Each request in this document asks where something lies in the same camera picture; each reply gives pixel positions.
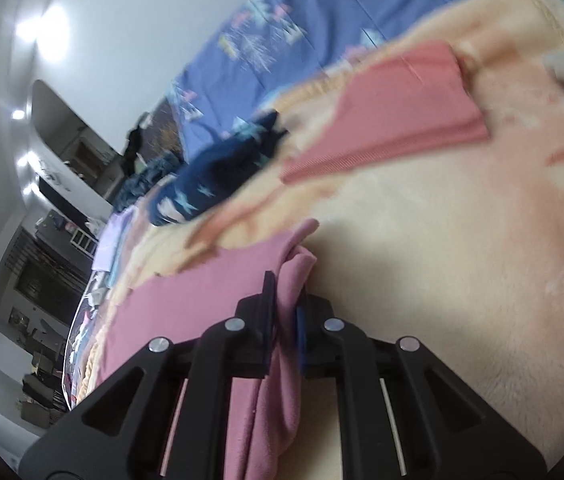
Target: pink fabric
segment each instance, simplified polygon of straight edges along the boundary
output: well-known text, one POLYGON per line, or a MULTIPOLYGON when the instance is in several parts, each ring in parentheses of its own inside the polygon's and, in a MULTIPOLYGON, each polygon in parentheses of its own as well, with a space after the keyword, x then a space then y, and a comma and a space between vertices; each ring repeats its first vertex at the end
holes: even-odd
POLYGON ((331 125, 281 177, 289 184, 488 137, 451 47, 433 41, 353 78, 331 125))
POLYGON ((156 276, 131 292, 108 331, 98 384, 152 338, 186 341, 231 317, 239 300, 262 291, 264 273, 272 270, 278 279, 280 326, 270 375, 233 381, 224 474, 227 480, 272 479, 299 422, 294 307, 315 257, 298 244, 317 227, 316 220, 306 220, 294 232, 249 248, 220 249, 206 264, 156 276))

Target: fuzzy blanket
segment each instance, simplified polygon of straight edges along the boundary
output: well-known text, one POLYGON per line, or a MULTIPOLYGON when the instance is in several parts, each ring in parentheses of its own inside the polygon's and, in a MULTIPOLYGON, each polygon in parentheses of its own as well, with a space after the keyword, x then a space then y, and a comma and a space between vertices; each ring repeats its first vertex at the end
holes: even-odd
MULTIPOLYGON (((98 384, 130 289, 313 217, 309 290, 374 338, 420 338, 554 465, 564 454, 564 90, 541 59, 555 50, 560 0, 464 0, 282 96, 274 107, 290 135, 232 199, 189 224, 155 228, 140 214, 80 398, 98 384), (432 39, 458 55, 491 140, 281 183, 283 161, 314 142, 354 72, 432 39)), ((339 439, 332 384, 307 383, 278 478, 339 478, 339 439)))

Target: coral pink folded cloth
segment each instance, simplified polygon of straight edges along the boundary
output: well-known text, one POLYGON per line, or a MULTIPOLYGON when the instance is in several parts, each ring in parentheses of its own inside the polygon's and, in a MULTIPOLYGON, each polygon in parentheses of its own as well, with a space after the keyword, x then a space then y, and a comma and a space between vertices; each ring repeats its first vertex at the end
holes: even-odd
POLYGON ((264 380, 233 381, 224 478, 274 478, 278 457, 293 441, 299 423, 294 312, 315 257, 298 244, 317 227, 316 220, 305 220, 293 232, 246 249, 220 249, 206 264, 156 276, 134 290, 109 329, 98 383, 156 336, 173 342, 194 339, 233 316, 238 301, 262 291, 264 273, 272 270, 279 326, 270 373, 264 380))
POLYGON ((281 177, 290 184, 488 137, 451 47, 434 41, 355 76, 333 122, 313 146, 287 163, 281 177))

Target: star print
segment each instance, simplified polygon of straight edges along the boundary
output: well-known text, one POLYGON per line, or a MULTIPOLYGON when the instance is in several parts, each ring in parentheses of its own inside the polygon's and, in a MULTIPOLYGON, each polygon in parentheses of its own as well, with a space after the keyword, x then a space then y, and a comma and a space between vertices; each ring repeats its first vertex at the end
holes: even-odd
POLYGON ((264 166, 266 166, 268 163, 268 156, 264 155, 263 153, 260 154, 260 158, 256 161, 254 161, 254 164, 258 167, 258 168, 264 168, 264 166))
POLYGON ((181 191, 175 192, 175 203, 181 206, 184 211, 190 215, 193 211, 197 211, 197 207, 193 207, 190 203, 188 203, 188 198, 186 193, 182 193, 181 191))
POLYGON ((202 186, 202 184, 200 184, 198 186, 198 192, 202 193, 204 196, 207 196, 209 198, 215 196, 215 194, 213 193, 213 191, 211 191, 209 188, 207 188, 206 186, 202 186))
POLYGON ((262 128, 260 126, 256 126, 255 124, 248 124, 237 133, 237 136, 239 139, 242 140, 246 140, 249 137, 253 137, 253 139, 257 140, 258 143, 260 143, 262 142, 262 138, 260 137, 261 129, 262 128))

